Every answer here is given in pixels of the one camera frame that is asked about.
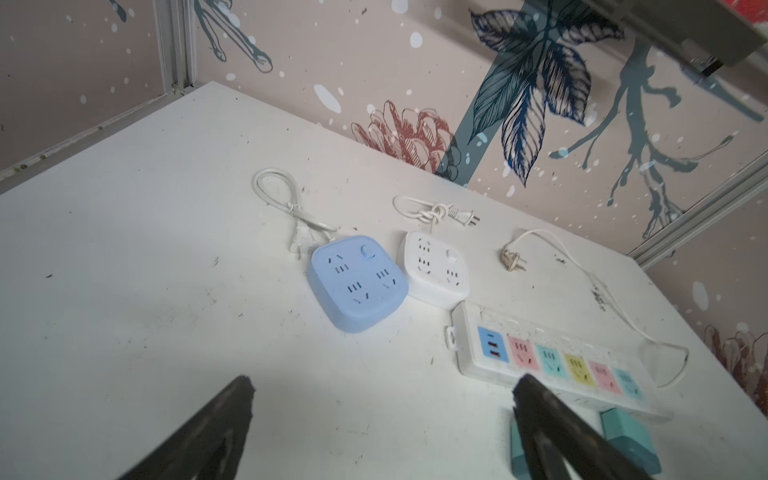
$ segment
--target wall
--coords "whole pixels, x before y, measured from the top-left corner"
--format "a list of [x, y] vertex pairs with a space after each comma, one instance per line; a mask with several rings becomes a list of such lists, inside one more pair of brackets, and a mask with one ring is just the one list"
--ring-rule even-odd
[[578, 0], [194, 4], [201, 81], [621, 252], [768, 148], [763, 105]]
[[648, 275], [768, 416], [768, 191]]
[[0, 2], [0, 31], [0, 173], [163, 94], [151, 0]]

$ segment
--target floral wallpaper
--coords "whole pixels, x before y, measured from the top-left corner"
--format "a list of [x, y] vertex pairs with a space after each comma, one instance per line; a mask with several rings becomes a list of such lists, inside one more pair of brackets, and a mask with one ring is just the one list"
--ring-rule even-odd
[[768, 417], [768, 191], [648, 270]]
[[768, 149], [766, 106], [579, 0], [195, 9], [202, 82], [625, 253]]
[[0, 2], [0, 180], [164, 93], [151, 0]]

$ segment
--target flower illustration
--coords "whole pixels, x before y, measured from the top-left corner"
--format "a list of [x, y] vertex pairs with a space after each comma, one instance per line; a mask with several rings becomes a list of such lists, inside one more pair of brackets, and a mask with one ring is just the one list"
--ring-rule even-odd
[[453, 134], [448, 123], [431, 108], [406, 108], [401, 115], [395, 104], [387, 101], [384, 111], [371, 113], [367, 130], [353, 123], [352, 133], [359, 143], [429, 173], [448, 178], [458, 173], [458, 149]]
[[751, 333], [737, 332], [735, 336], [720, 342], [720, 332], [709, 325], [704, 330], [704, 344], [763, 415], [768, 417], [768, 353], [762, 369], [755, 360], [755, 344], [764, 335], [755, 339]]

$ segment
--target white square power socket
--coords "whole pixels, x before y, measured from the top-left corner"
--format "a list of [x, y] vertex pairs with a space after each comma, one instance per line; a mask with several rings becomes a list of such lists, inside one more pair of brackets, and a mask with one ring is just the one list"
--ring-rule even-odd
[[464, 257], [446, 242], [426, 233], [408, 232], [397, 253], [413, 298], [453, 310], [469, 296], [469, 269]]

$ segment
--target power cord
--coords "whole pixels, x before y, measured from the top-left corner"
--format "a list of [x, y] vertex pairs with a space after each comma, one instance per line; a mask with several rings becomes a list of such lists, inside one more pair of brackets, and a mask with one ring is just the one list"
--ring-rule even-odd
[[[427, 207], [429, 210], [421, 208], [416, 212], [405, 212], [398, 208], [398, 200], [407, 200], [414, 204], [421, 205], [422, 207]], [[473, 227], [480, 221], [480, 219], [475, 216], [474, 210], [463, 211], [459, 210], [457, 207], [454, 207], [453, 204], [431, 204], [429, 202], [425, 202], [424, 200], [419, 200], [418, 198], [404, 197], [402, 195], [398, 195], [392, 199], [392, 206], [395, 208], [395, 210], [397, 210], [399, 214], [403, 215], [404, 217], [415, 218], [423, 223], [429, 223], [430, 233], [432, 232], [432, 228], [436, 224], [440, 223], [440, 220], [445, 218], [446, 215], [464, 225], [465, 227]]]
[[[288, 185], [288, 188], [290, 189], [290, 201], [282, 202], [276, 200], [266, 192], [263, 186], [263, 181], [268, 177], [279, 178]], [[264, 170], [259, 170], [253, 175], [251, 187], [253, 187], [253, 191], [256, 192], [256, 195], [264, 200], [267, 205], [272, 205], [276, 209], [282, 210], [296, 218], [296, 233], [293, 235], [293, 241], [290, 244], [290, 247], [288, 247], [288, 250], [293, 253], [298, 253], [299, 259], [302, 258], [302, 255], [309, 256], [309, 254], [319, 245], [312, 235], [311, 229], [322, 232], [329, 242], [335, 240], [331, 233], [338, 231], [338, 227], [321, 222], [304, 211], [301, 205], [301, 197], [299, 196], [299, 185], [288, 172], [279, 168], [265, 168]]]
[[549, 230], [545, 230], [543, 228], [535, 228], [533, 230], [526, 230], [525, 232], [521, 233], [519, 237], [515, 238], [512, 242], [507, 243], [506, 247], [504, 247], [504, 250], [502, 251], [502, 262], [507, 266], [507, 270], [515, 270], [515, 268], [525, 270], [525, 268], [522, 268], [518, 265], [518, 262], [522, 261], [520, 259], [519, 253], [516, 253], [511, 248], [519, 242], [523, 237], [527, 235], [534, 234], [536, 237], [542, 239], [543, 241], [551, 244], [547, 239], [539, 235], [539, 233], [548, 233], [554, 240], [557, 242], [558, 246], [562, 249], [562, 253], [568, 257], [568, 259], [579, 268], [589, 279], [592, 286], [595, 288], [597, 295], [601, 295], [603, 297], [603, 300], [605, 301], [606, 305], [608, 305], [617, 315], [619, 315], [619, 318], [621, 318], [629, 327], [631, 327], [634, 331], [640, 333], [645, 339], [650, 341], [651, 343], [654, 343], [659, 346], [666, 346], [671, 349], [680, 350], [685, 353], [685, 359], [683, 360], [683, 367], [680, 369], [680, 371], [667, 383], [664, 383], [661, 386], [657, 386], [659, 390], [666, 390], [674, 387], [677, 385], [685, 375], [685, 372], [688, 370], [688, 359], [690, 358], [690, 350], [682, 345], [674, 345], [672, 343], [667, 342], [661, 342], [659, 340], [656, 340], [652, 336], [645, 333], [642, 329], [640, 329], [637, 324], [632, 321], [630, 316], [627, 314], [626, 311], [624, 311], [623, 308], [621, 308], [621, 304], [619, 304], [618, 300], [616, 300], [616, 297], [611, 293], [611, 290], [608, 288], [608, 285], [603, 283], [600, 278], [595, 275], [594, 273], [588, 271], [585, 269], [576, 259], [571, 255], [570, 252], [568, 252], [568, 249], [565, 247], [565, 244], [558, 238], [557, 235], [552, 233]]

